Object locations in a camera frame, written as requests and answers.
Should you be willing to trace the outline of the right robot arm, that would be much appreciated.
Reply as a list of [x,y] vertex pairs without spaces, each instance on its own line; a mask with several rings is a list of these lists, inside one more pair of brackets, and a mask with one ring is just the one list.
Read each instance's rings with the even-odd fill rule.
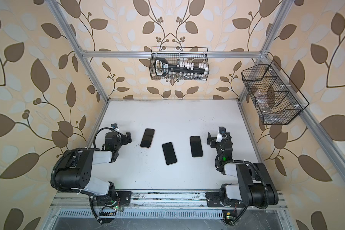
[[235,160],[229,132],[222,128],[216,137],[208,134],[207,144],[217,151],[215,167],[223,175],[237,179],[235,184],[223,184],[218,192],[205,193],[208,207],[243,205],[266,209],[279,202],[278,192],[263,163]]

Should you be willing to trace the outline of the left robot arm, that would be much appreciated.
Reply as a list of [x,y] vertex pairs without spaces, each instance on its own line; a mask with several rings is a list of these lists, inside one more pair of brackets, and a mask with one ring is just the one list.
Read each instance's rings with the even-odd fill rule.
[[101,180],[92,174],[93,166],[114,163],[123,145],[132,142],[130,132],[121,134],[112,129],[105,135],[99,148],[76,148],[67,150],[54,165],[50,184],[59,192],[87,195],[90,205],[118,208],[129,205],[131,191],[116,191],[112,182]]

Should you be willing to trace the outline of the purple phone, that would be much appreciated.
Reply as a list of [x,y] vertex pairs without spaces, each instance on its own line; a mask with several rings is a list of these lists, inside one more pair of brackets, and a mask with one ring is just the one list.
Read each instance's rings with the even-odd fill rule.
[[200,136],[190,137],[191,155],[193,158],[203,157],[203,149]]

